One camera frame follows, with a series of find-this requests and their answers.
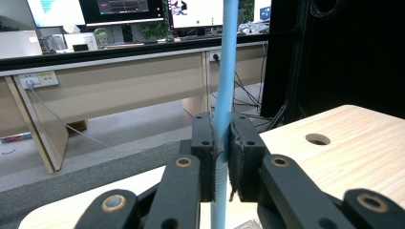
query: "monitor stand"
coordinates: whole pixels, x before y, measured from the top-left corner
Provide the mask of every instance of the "monitor stand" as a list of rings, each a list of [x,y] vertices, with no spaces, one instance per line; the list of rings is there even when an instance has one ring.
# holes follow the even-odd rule
[[[196,28],[197,35],[198,36],[204,36],[205,35],[205,28]]]
[[[133,42],[134,37],[132,35],[132,29],[130,25],[121,26],[122,29],[122,38],[124,42]]]

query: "white surface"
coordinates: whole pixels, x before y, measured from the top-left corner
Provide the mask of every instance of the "white surface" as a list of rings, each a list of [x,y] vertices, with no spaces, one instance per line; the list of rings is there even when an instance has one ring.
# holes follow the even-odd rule
[[[35,31],[0,32],[0,59],[42,55]]]
[[[36,73],[28,73],[28,74],[19,74],[18,77],[20,78],[21,85],[23,86],[23,89],[28,89],[30,81],[33,81],[33,86],[35,88],[42,87],[41,82],[39,82],[38,75]]]
[[[59,82],[57,81],[56,74],[54,71],[48,71],[48,72],[43,72],[43,73],[38,73],[38,78],[39,82],[41,83],[41,86],[52,86],[52,85],[57,85]]]
[[[92,32],[65,34],[65,39],[69,50],[72,50],[74,45],[80,44],[87,44],[89,51],[97,49],[96,38]]]

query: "black panel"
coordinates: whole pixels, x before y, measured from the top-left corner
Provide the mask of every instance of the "black panel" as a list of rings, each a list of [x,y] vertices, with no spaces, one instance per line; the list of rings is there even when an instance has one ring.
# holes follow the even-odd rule
[[[291,31],[295,25],[298,1],[271,1],[270,33]],[[284,103],[293,41],[290,38],[269,37],[266,77],[263,90],[263,116],[274,116]]]
[[[404,10],[404,1],[348,1],[340,17],[314,20],[309,115],[353,104],[405,118]]]

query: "power outlet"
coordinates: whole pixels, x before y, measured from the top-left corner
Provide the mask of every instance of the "power outlet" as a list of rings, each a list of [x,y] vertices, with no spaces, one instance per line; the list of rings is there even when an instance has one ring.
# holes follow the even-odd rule
[[[18,78],[20,79],[21,86],[23,86],[23,89],[28,89],[29,84],[31,84],[31,81],[33,82],[33,86],[35,88],[42,87],[41,82],[39,82],[38,75],[36,73],[27,73],[27,74],[19,74]]]
[[[42,87],[58,85],[59,84],[54,71],[37,73],[37,75],[38,75],[39,82],[41,83]]]
[[[218,60],[221,60],[221,50],[210,51],[209,52],[209,61],[216,61],[214,55],[218,55]]]

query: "black cable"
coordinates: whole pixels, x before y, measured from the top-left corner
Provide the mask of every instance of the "black cable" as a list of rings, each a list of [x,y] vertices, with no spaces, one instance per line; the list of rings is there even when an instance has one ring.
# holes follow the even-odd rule
[[[215,62],[218,64],[218,66],[221,67],[221,64],[220,64],[220,62],[219,62],[219,56],[216,55],[216,54],[214,54],[213,57],[214,57],[214,59],[215,59]],[[234,83],[236,83],[242,90],[245,91],[245,93],[247,94],[247,96],[249,97],[249,99],[250,99],[250,100],[252,101],[252,103],[253,103],[253,104],[250,104],[250,105],[257,108],[257,109],[256,109],[256,112],[257,112],[258,115],[260,115],[259,109],[260,109],[261,111],[263,111],[264,114],[266,114],[266,110],[263,110],[263,105],[262,105],[262,103],[260,102],[260,95],[261,95],[261,92],[262,92],[262,85],[263,85],[263,67],[264,67],[264,65],[265,65],[265,60],[266,60],[266,55],[263,56],[262,68],[261,68],[261,72],[260,72],[260,91],[259,91],[259,99],[256,99],[256,98],[245,88],[244,84],[242,83],[241,78],[239,77],[238,73],[235,71],[235,75],[237,76],[237,78],[238,78],[238,80],[239,80],[240,83],[238,83],[238,82],[235,81],[235,80],[234,80]]]
[[[331,19],[346,7],[346,3],[347,0],[336,0],[336,3],[331,10],[327,12],[322,12],[319,10],[318,0],[312,0],[310,2],[310,14],[312,14],[312,16],[314,17],[321,19]]]

